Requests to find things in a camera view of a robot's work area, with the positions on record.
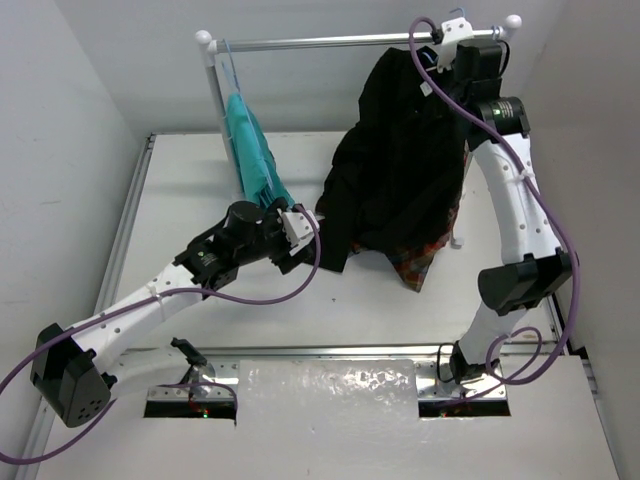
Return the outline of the blue wire hanger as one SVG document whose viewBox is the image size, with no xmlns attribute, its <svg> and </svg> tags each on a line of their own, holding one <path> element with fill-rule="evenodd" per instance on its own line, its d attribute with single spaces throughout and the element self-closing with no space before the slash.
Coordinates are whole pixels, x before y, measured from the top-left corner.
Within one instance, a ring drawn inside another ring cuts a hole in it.
<svg viewBox="0 0 640 480">
<path fill-rule="evenodd" d="M 466 11 L 463 7 L 456 7 L 454 9 L 452 9 L 449 13 L 448 13 L 448 17 L 445 21 L 443 21 L 442 23 L 448 21 L 448 20 L 452 20 L 455 18 L 459 18 L 459 17 L 464 17 L 466 19 Z M 430 68 L 434 68 L 433 67 L 433 59 L 435 57 L 434 53 L 439 50 L 439 43 L 441 42 L 442 39 L 442 30 L 441 27 L 438 30 L 438 33 L 440 35 L 440 39 L 433 45 L 433 48 L 429 48 L 428 50 L 424 50 L 422 52 L 422 56 L 424 59 L 427 60 L 427 63 L 429 65 Z"/>
</svg>

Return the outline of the black shirt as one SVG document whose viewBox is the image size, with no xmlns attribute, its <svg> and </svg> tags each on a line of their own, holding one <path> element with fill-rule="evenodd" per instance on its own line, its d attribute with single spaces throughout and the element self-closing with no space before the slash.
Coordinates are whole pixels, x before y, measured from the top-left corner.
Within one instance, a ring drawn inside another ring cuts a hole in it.
<svg viewBox="0 0 640 480">
<path fill-rule="evenodd" d="M 343 271 L 359 249 L 384 254 L 410 281 L 447 241 L 461 195 L 465 142 L 457 117 L 387 49 L 358 100 L 359 119 L 333 154 L 316 210 L 322 268 Z"/>
</svg>

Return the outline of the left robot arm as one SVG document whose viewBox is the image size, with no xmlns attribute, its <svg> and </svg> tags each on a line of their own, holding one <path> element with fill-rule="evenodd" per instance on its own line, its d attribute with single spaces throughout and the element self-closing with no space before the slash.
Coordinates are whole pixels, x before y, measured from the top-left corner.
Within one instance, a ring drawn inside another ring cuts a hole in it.
<svg viewBox="0 0 640 480">
<path fill-rule="evenodd" d="M 37 336 L 30 380 L 69 428 L 88 423 L 123 391 L 121 355 L 158 326 L 234 282 L 241 267 L 269 260 L 288 274 L 319 249 L 319 223 L 282 198 L 261 208 L 231 204 L 152 280 L 93 317 Z"/>
</svg>

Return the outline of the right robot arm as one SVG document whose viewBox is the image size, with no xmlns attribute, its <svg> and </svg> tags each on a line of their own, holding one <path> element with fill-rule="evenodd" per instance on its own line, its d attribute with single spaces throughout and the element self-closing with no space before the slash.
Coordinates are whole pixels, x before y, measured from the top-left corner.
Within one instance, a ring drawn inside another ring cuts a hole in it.
<svg viewBox="0 0 640 480">
<path fill-rule="evenodd" d="M 439 67 L 451 68 L 459 128 L 487 183 L 501 240 L 502 263 L 481 271 L 481 298 L 471 326 L 449 360 L 456 383 L 494 369 L 500 347 L 526 313 L 571 276 L 570 257 L 534 197 L 530 125 L 524 104 L 501 94 L 506 44 L 466 38 L 444 42 Z"/>
</svg>

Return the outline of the blue hanger holding plaid shirt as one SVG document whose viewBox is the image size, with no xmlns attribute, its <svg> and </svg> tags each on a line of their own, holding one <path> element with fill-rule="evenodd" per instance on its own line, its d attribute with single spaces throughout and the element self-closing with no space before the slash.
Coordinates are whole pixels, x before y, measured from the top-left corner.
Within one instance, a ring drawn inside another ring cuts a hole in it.
<svg viewBox="0 0 640 480">
<path fill-rule="evenodd" d="M 492 38 L 494 40 L 500 40 L 502 38 L 503 29 L 501 26 L 493 25 L 492 29 Z"/>
</svg>

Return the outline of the plaid flannel shirt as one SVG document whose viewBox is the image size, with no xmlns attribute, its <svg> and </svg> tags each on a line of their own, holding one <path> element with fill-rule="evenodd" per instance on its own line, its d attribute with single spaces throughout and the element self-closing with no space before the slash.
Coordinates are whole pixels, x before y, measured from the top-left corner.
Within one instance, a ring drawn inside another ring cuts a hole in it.
<svg viewBox="0 0 640 480">
<path fill-rule="evenodd" d="M 452 237 L 467 146 L 383 155 L 361 168 L 349 252 L 376 251 L 420 292 L 436 254 Z"/>
</svg>

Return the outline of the white foam front panel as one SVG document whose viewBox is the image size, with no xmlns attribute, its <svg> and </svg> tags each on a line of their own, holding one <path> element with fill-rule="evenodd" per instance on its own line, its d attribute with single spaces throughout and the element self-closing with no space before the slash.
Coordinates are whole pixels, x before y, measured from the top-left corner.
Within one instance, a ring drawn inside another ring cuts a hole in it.
<svg viewBox="0 0 640 480">
<path fill-rule="evenodd" d="M 235 420 L 118 400 L 42 479 L 613 479 L 582 364 L 508 392 L 506 416 L 421 418 L 407 361 L 244 361 Z"/>
</svg>

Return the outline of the white metal clothes rack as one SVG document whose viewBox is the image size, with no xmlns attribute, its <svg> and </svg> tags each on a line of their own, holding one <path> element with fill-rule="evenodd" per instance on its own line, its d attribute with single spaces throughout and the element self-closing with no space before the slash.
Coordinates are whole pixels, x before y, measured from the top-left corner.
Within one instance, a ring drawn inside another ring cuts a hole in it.
<svg viewBox="0 0 640 480">
<path fill-rule="evenodd" d="M 522 25 L 521 17 L 510 15 L 505 19 L 502 27 L 503 33 L 500 40 L 508 40 Z M 474 36 L 467 40 L 479 40 L 492 38 L 492 29 L 475 30 Z M 417 41 L 432 43 L 434 32 L 419 34 L 377 34 L 318 37 L 301 39 L 277 39 L 237 41 L 230 45 L 215 40 L 205 30 L 195 34 L 196 42 L 203 58 L 205 70 L 211 89 L 214 106 L 218 115 L 224 148 L 227 159 L 232 168 L 232 178 L 236 183 L 237 198 L 244 198 L 244 187 L 236 165 L 236 152 L 234 151 L 233 137 L 228 129 L 228 116 L 222 90 L 219 83 L 216 67 L 216 57 L 219 54 L 232 55 L 234 52 L 259 52 L 276 50 L 296 50 L 314 48 L 339 48 L 347 46 L 372 46 L 372 45 L 397 45 L 403 42 L 415 48 Z M 537 191 L 532 180 L 533 169 L 530 165 L 530 143 L 521 134 L 502 136 L 498 131 L 479 118 L 473 117 L 469 112 L 464 112 L 461 106 L 454 110 L 487 133 L 495 141 L 488 140 L 481 143 L 472 151 L 472 156 L 481 168 L 487 182 L 493 207 L 498 220 L 499 232 L 503 248 L 522 246 L 524 244 L 524 232 L 527 229 L 529 204 L 528 194 Z"/>
</svg>

